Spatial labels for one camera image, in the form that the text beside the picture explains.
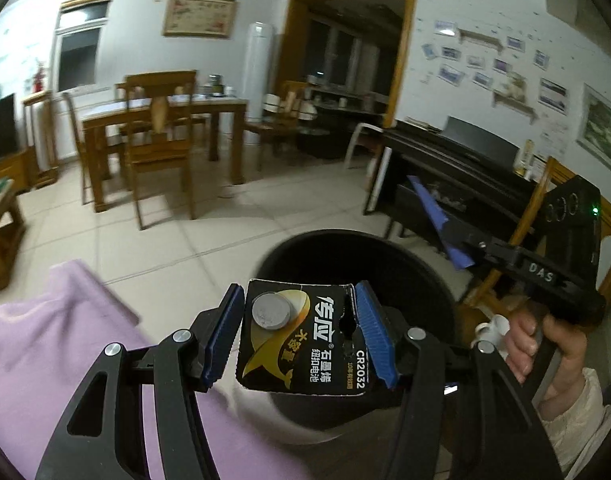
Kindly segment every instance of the wall shelf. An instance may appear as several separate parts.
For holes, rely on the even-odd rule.
[[[530,117],[530,124],[535,122],[535,119],[538,119],[538,115],[535,112],[535,109],[522,103],[521,101],[517,101],[516,99],[512,99],[512,97],[508,97],[497,90],[492,91],[492,106],[495,107],[497,103],[502,103],[509,108],[514,108],[514,110],[521,112]]]
[[[503,50],[503,45],[499,41],[499,38],[494,38],[493,36],[486,36],[485,34],[480,34],[479,32],[473,32],[471,30],[463,30],[459,29],[459,43],[463,43],[464,39],[472,40],[475,43],[484,43],[490,45],[498,52]]]

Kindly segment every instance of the black cardboard package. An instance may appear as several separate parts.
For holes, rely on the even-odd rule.
[[[261,303],[267,307],[265,313],[259,312]],[[276,316],[282,308],[285,318],[282,312]],[[263,314],[272,316],[259,317]],[[356,396],[367,390],[368,370],[352,285],[250,281],[236,367],[242,386],[265,392]]]

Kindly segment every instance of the framed picture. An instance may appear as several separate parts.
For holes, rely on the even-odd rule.
[[[164,36],[229,38],[236,0],[169,0]]]
[[[422,45],[421,48],[423,49],[423,54],[425,54],[426,59],[434,59],[437,56],[437,51],[433,44],[426,43],[425,45]]]
[[[455,37],[457,35],[457,24],[452,22],[434,22],[434,33],[441,36]]]
[[[564,115],[568,114],[568,91],[557,83],[541,78],[539,102]]]
[[[475,72],[472,82],[474,84],[482,86],[486,90],[492,88],[492,78],[488,75],[485,75],[483,72]]]
[[[535,53],[535,65],[537,65],[538,68],[547,70],[547,66],[549,63],[550,63],[550,56],[541,52],[540,50],[537,50],[537,52]]]
[[[439,67],[437,77],[454,86],[459,86],[461,84],[461,79],[463,79],[463,72],[459,72],[457,69],[444,64]]]
[[[525,52],[525,41],[519,40],[519,38],[511,38],[508,36],[507,41],[508,48],[518,50],[519,52]]]
[[[500,59],[495,59],[494,63],[492,64],[492,70],[508,75],[509,72],[512,72],[512,65]]]
[[[577,142],[611,170],[611,102],[587,85]]]
[[[445,57],[445,59],[452,59],[454,61],[458,61],[461,59],[461,51],[457,48],[451,48],[449,46],[441,47],[441,57]]]
[[[467,65],[471,68],[485,69],[485,58],[481,56],[468,56]]]

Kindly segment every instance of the tiled floor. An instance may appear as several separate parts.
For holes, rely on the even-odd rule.
[[[194,221],[177,172],[144,176],[141,211],[149,226],[144,231],[138,230],[130,194],[119,179],[105,183],[116,206],[95,214],[91,204],[81,205],[78,166],[67,167],[57,184],[19,196],[28,232],[12,282],[0,291],[0,303],[38,294],[51,265],[80,258],[141,316],[141,329],[159,341],[189,326],[201,310],[217,306],[230,283],[245,286],[264,254],[291,235],[323,228],[383,233],[387,219],[361,214],[367,160],[343,171],[340,163],[306,160],[290,166],[283,158],[268,158],[260,175],[253,169],[254,155],[253,148],[246,150],[248,183],[229,187],[226,153],[218,163],[195,154]],[[467,273],[455,272],[418,238],[398,242],[433,266],[455,296],[463,292]],[[231,397],[232,373],[218,386]],[[376,448],[366,453],[355,442],[339,440],[335,445],[345,449],[335,457],[347,460],[313,466],[318,478],[375,478],[380,460]],[[370,466],[356,459],[365,455]]]

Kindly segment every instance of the white cylindrical air conditioner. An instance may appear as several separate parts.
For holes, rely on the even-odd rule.
[[[268,23],[257,22],[250,25],[240,96],[249,101],[248,119],[252,121],[260,119],[262,115],[263,98],[268,89],[273,36],[274,27]],[[256,135],[246,133],[245,141],[256,143],[255,137]]]

